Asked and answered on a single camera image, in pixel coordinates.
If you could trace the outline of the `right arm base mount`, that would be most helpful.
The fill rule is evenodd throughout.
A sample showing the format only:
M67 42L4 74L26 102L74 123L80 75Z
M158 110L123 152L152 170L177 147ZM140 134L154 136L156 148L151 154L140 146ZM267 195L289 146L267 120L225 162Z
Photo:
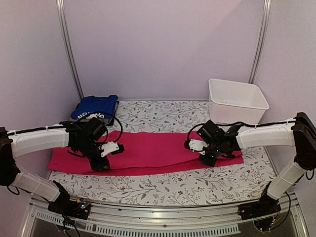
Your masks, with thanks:
M279 218L281 206L277 200L258 200L238 206L237 214L242 220L253 220L254 227L261 231L270 231Z

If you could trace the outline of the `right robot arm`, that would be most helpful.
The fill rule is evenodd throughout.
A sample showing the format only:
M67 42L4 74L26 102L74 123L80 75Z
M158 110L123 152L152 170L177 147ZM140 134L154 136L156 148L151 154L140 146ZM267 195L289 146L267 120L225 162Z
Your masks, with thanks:
M214 166L218 157L232 158L233 153L248 148L283 148L293 157L284 163L278 175L266 186L262 199L255 205L259 215L266 215L275 202L294 186L307 171L316 168L316 126L304 112L282 121L247 124L237 121L218 124L211 120L197 131L201 141L194 151L207 166Z

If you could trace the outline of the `pink garment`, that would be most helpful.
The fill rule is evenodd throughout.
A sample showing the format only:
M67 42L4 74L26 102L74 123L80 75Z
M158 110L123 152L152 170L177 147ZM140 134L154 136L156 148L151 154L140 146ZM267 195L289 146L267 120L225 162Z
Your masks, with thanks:
M119 140L124 152L108 155L109 171L93 171L87 158L68 153L69 148L53 149L48 170L68 174L98 176L141 176L206 168L196 152L185 149L185 133L129 133Z

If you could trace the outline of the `blue t-shirt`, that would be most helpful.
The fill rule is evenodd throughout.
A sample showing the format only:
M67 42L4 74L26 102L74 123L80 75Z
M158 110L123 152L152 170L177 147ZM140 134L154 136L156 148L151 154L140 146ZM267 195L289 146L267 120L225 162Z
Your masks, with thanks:
M99 119L112 119L118 105L118 96L110 95L108 97L87 96L84 97L72 111L70 118L77 120L84 117L89 118L89 115L95 115Z

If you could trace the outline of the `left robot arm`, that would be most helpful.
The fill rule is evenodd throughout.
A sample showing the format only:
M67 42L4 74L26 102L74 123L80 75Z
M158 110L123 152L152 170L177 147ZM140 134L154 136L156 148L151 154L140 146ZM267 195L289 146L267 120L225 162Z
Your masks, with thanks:
M58 182L49 181L17 166L24 155L55 148L69 148L70 153L88 159L93 171L109 169L109 161L99 139L106 126L98 119L88 122L65 121L56 125L26 130L0 129L0 184L39 196L62 214L70 214L74 201Z

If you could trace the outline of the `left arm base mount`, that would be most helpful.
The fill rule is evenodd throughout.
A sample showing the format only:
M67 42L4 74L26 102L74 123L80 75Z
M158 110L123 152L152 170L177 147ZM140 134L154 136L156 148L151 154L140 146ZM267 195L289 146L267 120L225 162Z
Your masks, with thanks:
M83 220L88 219L90 209L89 201L83 198L71 200L68 196L59 196L48 205L48 210L51 212Z

